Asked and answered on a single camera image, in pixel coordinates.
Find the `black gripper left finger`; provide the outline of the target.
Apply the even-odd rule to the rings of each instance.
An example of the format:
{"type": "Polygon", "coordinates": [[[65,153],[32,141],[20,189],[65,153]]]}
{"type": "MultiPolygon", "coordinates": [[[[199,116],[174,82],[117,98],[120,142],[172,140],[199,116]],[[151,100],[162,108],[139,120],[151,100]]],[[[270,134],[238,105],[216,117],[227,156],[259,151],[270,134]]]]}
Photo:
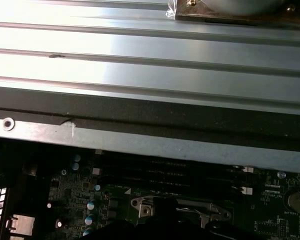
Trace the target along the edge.
{"type": "Polygon", "coordinates": [[[82,240],[165,240],[167,238],[167,200],[153,200],[154,214],[145,223],[133,225],[126,220],[116,220],[105,227],[94,230],[82,240]]]}

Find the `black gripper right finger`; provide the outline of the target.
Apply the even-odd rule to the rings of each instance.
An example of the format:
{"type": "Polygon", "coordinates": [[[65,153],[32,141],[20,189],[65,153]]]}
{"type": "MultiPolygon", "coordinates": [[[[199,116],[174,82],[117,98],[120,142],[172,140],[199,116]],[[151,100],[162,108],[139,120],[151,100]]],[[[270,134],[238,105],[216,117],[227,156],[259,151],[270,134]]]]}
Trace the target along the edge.
{"type": "Polygon", "coordinates": [[[166,199],[166,222],[177,240],[260,240],[261,237],[223,221],[211,221],[201,228],[192,223],[179,222],[178,202],[166,199]]]}

